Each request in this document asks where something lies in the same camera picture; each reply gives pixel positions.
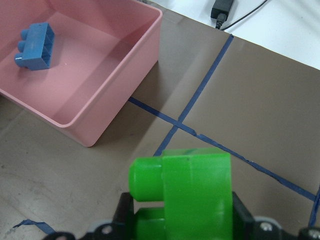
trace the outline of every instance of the green lego brick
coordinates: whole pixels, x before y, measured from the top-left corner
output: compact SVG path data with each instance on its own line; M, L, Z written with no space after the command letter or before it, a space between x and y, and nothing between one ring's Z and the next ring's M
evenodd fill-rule
M165 211L163 207L140 208L135 214L135 240L165 240Z
M232 239L229 153L179 149L137 158L130 167L129 188L137 201L164 201L166 240Z

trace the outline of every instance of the blue tape line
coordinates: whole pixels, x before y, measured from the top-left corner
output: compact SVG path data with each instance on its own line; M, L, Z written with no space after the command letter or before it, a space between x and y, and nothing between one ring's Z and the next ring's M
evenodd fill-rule
M230 46L230 44L231 44L233 39L234 39L234 36L232 34L229 35L228 39L226 40L225 44L223 45L223 47L222 47L221 51L219 52L218 56L216 57L216 59L214 60L213 64L209 68L209 71L206 73L206 75L204 76L202 82L200 83L200 85L196 89L195 93L191 97L190 101L185 106L184 110L182 111L181 115L179 116L179 118L178 118L179 122L183 122L185 120L185 118L188 115L188 113L190 112L191 108L195 105L195 103L196 103L197 99L199 98L201 92L204 90L205 86L207 85L209 79L211 78L211 76L213 75L214 71L216 70L216 68L217 68L218 64L220 63L221 59L224 57L224 55L225 55L226 51L228 50L228 47Z
M185 106L184 110L180 114L180 116L178 118L178 121L176 123L173 123L174 124L173 128L165 136L164 140L162 141L162 143L160 144L158 149L155 151L154 156L160 156L161 155L163 150L166 149L166 147L168 146L168 144L171 141L171 139L174 136L174 134L177 132L178 126L182 127L183 120L186 118L186 116L190 112L191 108L195 105L195 103L196 103L197 99L199 98L201 92L204 90L205 86L207 85L209 79L211 78L212 74L216 70L216 68L217 68L218 64L220 63L221 59L225 55L225 53L226 53L226 51L227 51L228 47L230 46L230 44L231 44L233 39L234 39L234 36L233 35L229 35L228 39L226 40L225 44L223 45L223 47L222 47L221 51L219 52L218 56L216 57L216 59L214 60L213 64L209 68L208 72L206 73L206 75L202 79L200 85L196 89L196 91L193 94L193 96L191 97L190 101L187 103L187 105ZM194 130L193 130L192 135L194 135L194 136L196 135L196 132Z
M193 135L193 136L196 136L197 133L195 130L193 130L191 127L188 127L186 125L184 125L182 122L179 122L175 119L173 119L172 117L154 109L153 107L151 106L148 106L147 104L139 101L138 99L134 98L134 97L130 97L129 100L128 100L130 103L142 108L143 110L146 110L147 112L151 113L152 115L155 115L156 117L172 124L172 125L175 125L177 126L179 129L182 129L184 130L185 132Z
M256 170L269 175L270 177L272 177L273 179L277 180L279 183L281 183L282 185L286 186L287 188L293 190L294 192L306 197L307 199L310 199L311 201L315 201L316 196L314 194L312 194L311 192L304 190L303 188L299 187L298 185L295 185L294 183L284 179L283 177L273 173L272 171L264 168L263 166L260 166L259 164L253 162L253 161L249 161L248 159L246 159L244 156L240 155L239 153L232 151L231 149L219 144L218 142L212 140L211 138L200 134L196 136L198 139L211 144L215 147L218 147L228 153L230 153L231 155L245 161L247 164L249 164L250 166L254 167Z
M315 200L312 206L312 211L309 219L309 227L313 227L317 221L317 214L320 206L320 186L318 192L316 193Z
M171 128L171 130L168 132L168 134L165 136L164 140L161 142L160 146L158 147L158 149L155 151L155 153L153 154L153 156L160 156L163 152L164 149L166 149L166 147L168 146L170 140L172 139L172 137L174 136L174 134L176 133L176 131L178 130L177 126L173 126Z
M36 225L42 232L44 232L45 234L53 234L56 231L50 227L47 223L45 222L36 222L36 221L32 221L30 219L27 220L23 220L22 222L20 222L19 224L13 226L13 228L18 228L21 225Z
M264 168L263 166L260 166L259 164L250 161L248 159L246 159L244 156L240 155L239 153L232 151L231 149L219 144L218 142L212 140L211 138L203 135L203 134L197 134L196 131L194 129L192 129L191 127L188 127L186 125L184 125L183 123L174 120L172 117L167 116L166 114L154 109L153 107L150 107L148 105L146 105L145 103L142 103L141 101L131 97L129 99L129 101L135 105L137 105L138 107L142 108L143 110L161 118L162 120L173 124L173 128L170 130L170 132L167 134L167 136L165 137L165 139L163 140L163 142L161 143L161 145L159 146L159 148L157 149L157 151L155 152L155 156L159 156L161 155L163 149L165 149L165 147L168 145L170 139L172 138L173 134L179 129L191 134L192 136L198 138L199 140L206 142L210 145L213 145L217 148L220 148L228 153L230 153L231 155L243 160L244 162L246 162L247 164L249 164L250 166L254 167L256 170L267 174L268 176L272 177L273 179L275 179L276 181L278 181L280 184L286 186L287 188L291 189L292 191L306 197L307 199L311 200L311 201L315 201L316 196L314 194L312 194L311 192L299 187L298 185L295 185L294 183L284 179L283 177L271 172L270 170Z

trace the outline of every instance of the white surface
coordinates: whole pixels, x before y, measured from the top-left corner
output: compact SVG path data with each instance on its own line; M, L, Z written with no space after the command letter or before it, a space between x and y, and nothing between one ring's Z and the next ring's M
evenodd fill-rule
M209 26L215 0L152 0ZM256 8L263 0L234 0L228 26ZM320 0L268 0L226 32L320 70Z

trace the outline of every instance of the blue tape cross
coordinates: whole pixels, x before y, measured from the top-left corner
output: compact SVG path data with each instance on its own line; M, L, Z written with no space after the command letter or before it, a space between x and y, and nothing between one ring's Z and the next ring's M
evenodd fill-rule
M188 102L188 104L185 106L184 110L180 114L180 116L178 118L178 122L182 123L185 120L185 118L188 115L188 113L190 112L191 108L195 105L195 103L198 100L200 94L202 93L202 91L204 90L205 86L207 85L209 79L211 78L211 76L215 72L218 64L221 61L221 59L223 58L223 56L225 55L226 51L228 50L228 47L230 46L230 44L231 44L233 39L234 39L234 36L233 35L229 35L229 37L226 40L225 44L223 45L221 51L219 52L219 54L217 55L217 57L214 60L213 64L211 65L211 67L209 68L208 72L206 73L206 75L204 76L203 80L201 81L200 85L198 86L198 88L196 89L195 93L191 97L190 101ZM171 130L168 132L168 134L165 136L164 140L162 141L162 143L160 144L158 149L155 151L154 156L160 156L161 155L161 153L168 146L170 140L172 139L173 135L177 132L177 130L178 130L177 126L174 125L171 128Z
M53 234L56 231L50 227L47 223L45 222L36 222L36 221L32 221L30 219L27 220L23 220L22 222L20 222L19 224L13 226L13 228L18 228L21 225L36 225L42 232L44 232L45 234Z
M303 189L302 187L300 187L300 186L298 186L298 185L286 180L285 178L273 173L272 171L266 169L265 167L260 166L259 164L246 159L244 156L242 156L239 153L227 148L226 146L223 146L222 144L214 141L213 139L211 139L211 138L209 138L209 137L207 137L207 136L205 136L203 134L197 134L194 129L192 129L189 126L184 125L182 122L179 122L179 121L173 119L172 117L165 115L164 113L162 113L162 112L160 112L160 111L158 111L158 110L146 105L145 103L143 103L143 102L141 102L141 101L139 101L139 100L137 100L137 99L135 99L133 97L130 97L129 102L131 102L131 103L137 105L138 107L142 108L143 110L145 110L145 111L147 111L147 112L159 117L160 119L162 119L162 120L164 120L164 121L166 121L166 122L168 122L170 124L173 124L173 128L181 129L181 130L187 132L188 134L198 138L199 140L201 140L201 141L203 141L203 142L205 142L207 144L210 144L212 146L215 146L217 148L220 148L220 149L230 153L231 155L233 155L233 156L241 159L242 161L246 162L247 164L249 164L250 166L252 166L256 170L258 170L258 171L260 171L260 172L262 172L264 174L267 174L268 176L272 177L273 179L278 181L280 184L286 186L287 188L291 189L292 191L294 191L294 192L306 197L307 199L309 199L311 201L315 201L316 196L314 194L312 194L311 192L309 192L309 191Z
M212 66L210 67L207 74L205 75L205 77L201 81L200 85L196 89L195 93L193 94L192 98L190 99L190 101L188 102L188 104L185 106L184 110L182 111L182 113L178 117L178 120L175 120L172 117L169 117L169 116L163 114L162 112L144 104L143 102L140 102L139 100L137 100L133 97L130 97L129 102L131 102L131 103L137 105L138 107L148 111L149 113L163 119L164 121L173 124L173 127L171 128L171 130L168 132L168 134L166 135L166 137L164 138L164 140L162 141L162 143L160 144L158 149L155 151L154 156L161 155L162 151L168 146L173 135L177 132L178 129L181 129L181 130L191 134L192 136L195 136L196 138L198 138L201 141L204 141L210 145L213 145L215 147L218 147L218 148L230 153L231 155L246 162L247 164L249 164L250 166L252 166L256 170L272 177L273 179L275 179L276 181L278 181L280 184L284 185L285 187L291 189L292 191L304 196L305 198L307 198L311 201L314 201L314 205L312 208L312 212L310 215L310 221L309 221L309 225L313 226L316 222L317 212L319 210L319 205L320 205L320 189L319 189L317 195L314 195L311 192L303 189L302 187L299 187L298 185L296 185L296 184L286 180L285 178L275 174L274 172L264 168L263 166L260 166L259 164L246 159L244 156L242 156L239 153L219 144L218 142L214 141L213 139L211 139L203 134L197 134L194 129L183 124L183 121L187 117L187 115L190 112L190 110L192 109L192 107L195 105L197 99L199 98L200 94L204 90L209 79L212 77L212 75L213 75L214 71L216 70L218 64L220 63L221 59L223 58L226 51L228 50L228 47L230 46L233 38L234 37L232 35L229 36L229 38L225 42L224 46L222 47L220 53L218 54L217 58L214 60Z

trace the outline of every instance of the black power adapter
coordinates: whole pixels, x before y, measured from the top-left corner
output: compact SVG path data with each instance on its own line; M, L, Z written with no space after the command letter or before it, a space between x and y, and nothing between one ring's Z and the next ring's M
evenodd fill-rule
M211 18L216 19L216 29L220 29L222 24L228 19L228 15L234 0L215 0L211 10Z

